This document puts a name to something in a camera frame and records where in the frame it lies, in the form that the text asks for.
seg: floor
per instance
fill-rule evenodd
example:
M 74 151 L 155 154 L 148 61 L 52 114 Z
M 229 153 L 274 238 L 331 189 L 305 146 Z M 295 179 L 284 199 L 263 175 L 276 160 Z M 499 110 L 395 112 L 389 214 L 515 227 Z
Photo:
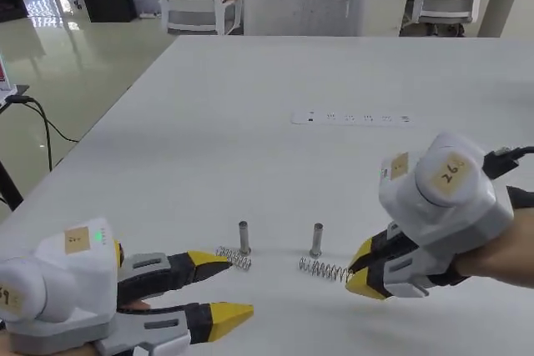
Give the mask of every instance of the floor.
M 27 94 L 70 138 L 81 138 L 175 39 L 159 20 L 93 24 L 72 0 L 25 2 L 29 19 L 0 24 L 0 53 L 10 81 L 30 85 Z M 48 172 L 43 121 L 12 105 L 0 115 L 0 143 L 24 196 Z M 52 132 L 54 162 L 73 145 Z M 0 203 L 0 222 L 8 215 Z

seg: human hand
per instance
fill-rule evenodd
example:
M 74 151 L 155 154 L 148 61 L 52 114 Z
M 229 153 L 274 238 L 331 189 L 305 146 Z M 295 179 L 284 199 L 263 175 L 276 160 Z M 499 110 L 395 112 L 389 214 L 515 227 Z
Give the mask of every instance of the human hand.
M 456 258 L 460 275 L 534 288 L 534 208 L 516 210 L 514 214 L 512 226 L 501 236 Z
M 148 310 L 150 306 L 141 301 L 131 303 L 128 308 L 133 310 Z M 0 333 L 0 356 L 20 356 L 10 350 L 9 347 L 9 333 L 3 331 Z M 56 353 L 55 356 L 98 356 L 97 349 L 90 343 L 75 349 L 65 350 L 64 352 Z

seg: coil spring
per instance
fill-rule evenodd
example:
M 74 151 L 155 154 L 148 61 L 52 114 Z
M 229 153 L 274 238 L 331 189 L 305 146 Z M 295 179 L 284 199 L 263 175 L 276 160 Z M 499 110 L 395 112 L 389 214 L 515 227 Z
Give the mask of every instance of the coil spring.
M 252 260 L 241 255 L 241 253 L 239 253 L 239 250 L 234 250 L 221 246 L 215 251 L 215 254 L 217 256 L 223 256 L 227 258 L 228 261 L 231 262 L 236 268 L 239 268 L 244 271 L 249 271 L 249 268 L 252 265 Z
M 354 276 L 348 268 L 342 268 L 335 264 L 325 264 L 312 258 L 301 258 L 299 261 L 299 270 L 329 279 L 330 281 L 340 281 L 348 283 Z

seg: white cabinet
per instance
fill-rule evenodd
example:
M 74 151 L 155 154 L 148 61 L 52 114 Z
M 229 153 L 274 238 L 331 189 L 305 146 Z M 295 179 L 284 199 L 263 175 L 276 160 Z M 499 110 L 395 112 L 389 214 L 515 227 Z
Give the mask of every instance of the white cabinet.
M 365 0 L 366 37 L 398 37 L 406 0 Z
M 367 37 L 397 37 L 406 0 L 365 0 L 364 29 Z

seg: table leg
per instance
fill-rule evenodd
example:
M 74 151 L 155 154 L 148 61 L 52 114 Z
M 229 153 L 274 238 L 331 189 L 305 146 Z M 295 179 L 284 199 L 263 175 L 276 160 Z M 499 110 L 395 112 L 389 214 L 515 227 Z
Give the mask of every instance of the table leg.
M 500 38 L 514 0 L 490 0 L 478 31 L 479 38 Z
M 14 211 L 24 200 L 2 162 L 0 162 L 0 194 L 11 211 Z

